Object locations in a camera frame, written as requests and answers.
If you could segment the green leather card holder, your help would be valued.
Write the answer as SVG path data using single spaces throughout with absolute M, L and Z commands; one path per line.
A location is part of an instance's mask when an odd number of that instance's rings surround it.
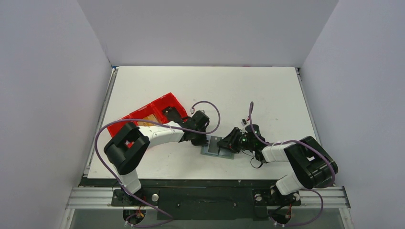
M 234 159 L 234 153 L 230 150 L 220 148 L 217 143 L 222 140 L 222 137 L 207 135 L 207 145 L 202 146 L 201 155 L 214 156 L 224 159 Z

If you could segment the grey card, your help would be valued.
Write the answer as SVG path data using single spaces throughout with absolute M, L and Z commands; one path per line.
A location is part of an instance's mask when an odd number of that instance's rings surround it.
M 219 155 L 220 148 L 217 145 L 217 143 L 221 140 L 222 140 L 222 138 L 218 137 L 218 136 L 209 137 L 209 144 L 208 144 L 208 149 L 207 149 L 207 153 L 209 155 Z

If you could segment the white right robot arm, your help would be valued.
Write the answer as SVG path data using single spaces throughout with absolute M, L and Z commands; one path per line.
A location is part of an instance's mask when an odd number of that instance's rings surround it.
M 259 126 L 253 124 L 244 130 L 235 127 L 216 145 L 233 153 L 249 151 L 261 164 L 289 163 L 292 173 L 279 179 L 269 191 L 270 199 L 276 204 L 283 203 L 289 194 L 304 188 L 329 187 L 334 184 L 338 173 L 337 164 L 311 136 L 270 143 L 261 136 Z

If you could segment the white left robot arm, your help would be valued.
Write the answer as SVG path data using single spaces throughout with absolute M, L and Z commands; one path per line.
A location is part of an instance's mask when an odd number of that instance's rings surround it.
M 137 205 L 142 200 L 141 183 L 136 172 L 137 166 L 148 148 L 165 143 L 191 141 L 194 146 L 206 146 L 205 132 L 210 122 L 202 111 L 196 111 L 192 117 L 181 117 L 177 110 L 167 108 L 164 116 L 169 128 L 160 125 L 137 126 L 128 122 L 112 137 L 104 147 L 109 162 L 117 171 L 119 183 L 126 188 L 124 200 L 130 205 Z

